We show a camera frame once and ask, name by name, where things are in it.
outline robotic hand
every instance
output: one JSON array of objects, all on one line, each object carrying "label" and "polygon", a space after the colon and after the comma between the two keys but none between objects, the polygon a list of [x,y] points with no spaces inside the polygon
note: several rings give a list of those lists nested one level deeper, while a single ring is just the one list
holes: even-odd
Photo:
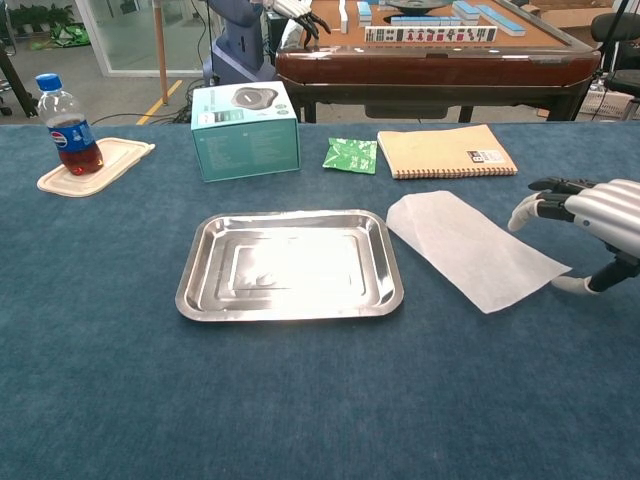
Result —
[{"label": "robotic hand", "polygon": [[283,17],[290,18],[304,28],[307,36],[304,39],[306,47],[311,41],[311,37],[318,40],[320,38],[316,23],[324,28],[325,32],[331,35],[331,29],[327,22],[311,11],[311,7],[299,0],[252,0],[253,3],[261,3],[267,10],[273,10]]},{"label": "robotic hand", "polygon": [[529,188],[542,193],[525,198],[515,208],[510,231],[519,230],[531,217],[564,220],[602,240],[615,255],[612,263],[590,277],[560,276],[553,285],[572,293],[597,294],[640,273],[640,183],[549,177]]}]

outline spiral notebook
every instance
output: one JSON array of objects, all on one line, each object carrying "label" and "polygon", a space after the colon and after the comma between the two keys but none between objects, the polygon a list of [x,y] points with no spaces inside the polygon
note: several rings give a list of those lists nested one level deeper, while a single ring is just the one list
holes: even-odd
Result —
[{"label": "spiral notebook", "polygon": [[515,175],[516,165],[487,125],[451,130],[378,132],[396,179]]}]

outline yellow floor stripe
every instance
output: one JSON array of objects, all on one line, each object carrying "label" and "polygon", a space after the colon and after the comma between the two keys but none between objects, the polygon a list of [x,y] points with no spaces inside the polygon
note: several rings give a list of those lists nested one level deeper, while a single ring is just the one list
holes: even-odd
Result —
[{"label": "yellow floor stripe", "polygon": [[[167,95],[169,96],[173,95],[173,92],[175,92],[180,85],[182,85],[182,80],[177,80],[176,83],[171,85],[171,88],[167,91]],[[163,103],[162,103],[162,97],[161,97],[158,99],[156,103],[153,104],[153,106],[149,110],[145,112],[144,116],[140,117],[140,120],[136,122],[136,125],[144,125],[145,123],[147,123],[147,120],[149,120],[151,115],[156,113],[162,105]]]}]

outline cardboard box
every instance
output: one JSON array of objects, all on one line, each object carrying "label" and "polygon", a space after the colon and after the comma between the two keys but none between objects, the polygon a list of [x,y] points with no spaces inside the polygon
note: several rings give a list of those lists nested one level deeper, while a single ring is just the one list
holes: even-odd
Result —
[{"label": "cardboard box", "polygon": [[298,119],[282,82],[194,90],[191,133],[205,182],[300,168]]},{"label": "cardboard box", "polygon": [[612,13],[613,1],[533,0],[522,8],[581,42],[596,47],[597,43],[591,38],[591,22],[598,15]]}]

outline green snack bag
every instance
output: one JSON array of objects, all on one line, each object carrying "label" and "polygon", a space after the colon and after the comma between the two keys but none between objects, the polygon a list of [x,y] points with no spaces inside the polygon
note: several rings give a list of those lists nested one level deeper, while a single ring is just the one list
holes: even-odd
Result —
[{"label": "green snack bag", "polygon": [[375,141],[329,138],[329,144],[331,147],[322,165],[324,168],[369,175],[376,173]]}]

